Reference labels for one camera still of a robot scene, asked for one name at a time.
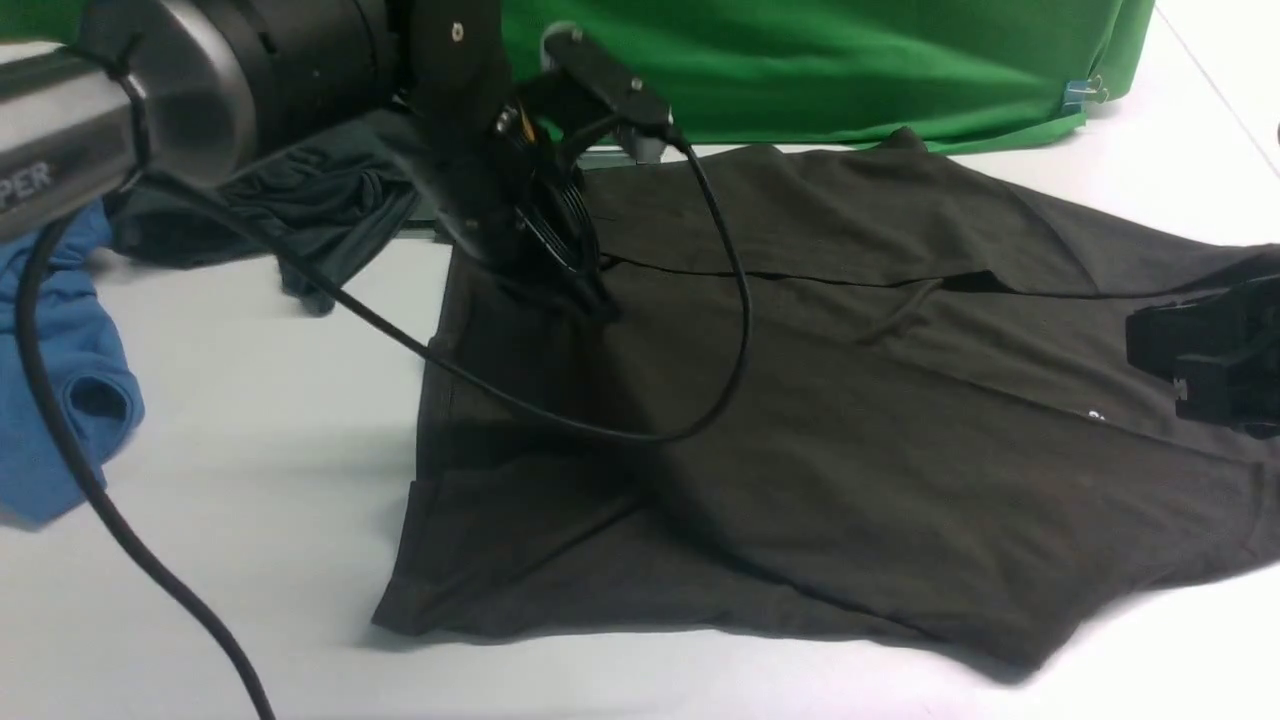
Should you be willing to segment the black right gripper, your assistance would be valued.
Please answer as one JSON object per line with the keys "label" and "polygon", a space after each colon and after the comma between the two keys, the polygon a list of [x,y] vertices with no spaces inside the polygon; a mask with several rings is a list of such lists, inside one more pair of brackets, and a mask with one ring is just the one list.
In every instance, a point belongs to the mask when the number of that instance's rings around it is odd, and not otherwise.
{"label": "black right gripper", "polygon": [[1256,439],[1279,434],[1279,279],[1143,307],[1125,320],[1126,360],[1172,387],[1178,418]]}

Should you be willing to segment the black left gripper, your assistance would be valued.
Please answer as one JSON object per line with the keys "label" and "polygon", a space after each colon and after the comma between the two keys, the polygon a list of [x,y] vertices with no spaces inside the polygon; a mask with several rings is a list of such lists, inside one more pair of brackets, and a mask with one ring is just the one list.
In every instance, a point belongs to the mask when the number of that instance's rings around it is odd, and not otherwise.
{"label": "black left gripper", "polygon": [[518,96],[498,1],[398,1],[396,160],[499,287],[613,322],[576,179]]}

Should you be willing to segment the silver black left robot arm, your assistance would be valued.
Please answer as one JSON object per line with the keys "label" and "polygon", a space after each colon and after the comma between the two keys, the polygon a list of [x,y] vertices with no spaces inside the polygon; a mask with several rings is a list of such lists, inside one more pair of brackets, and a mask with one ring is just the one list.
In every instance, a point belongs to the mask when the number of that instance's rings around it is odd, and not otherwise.
{"label": "silver black left robot arm", "polygon": [[579,173],[532,111],[497,1],[90,1],[73,45],[3,69],[3,240],[367,119],[440,234],[511,292],[609,322]]}

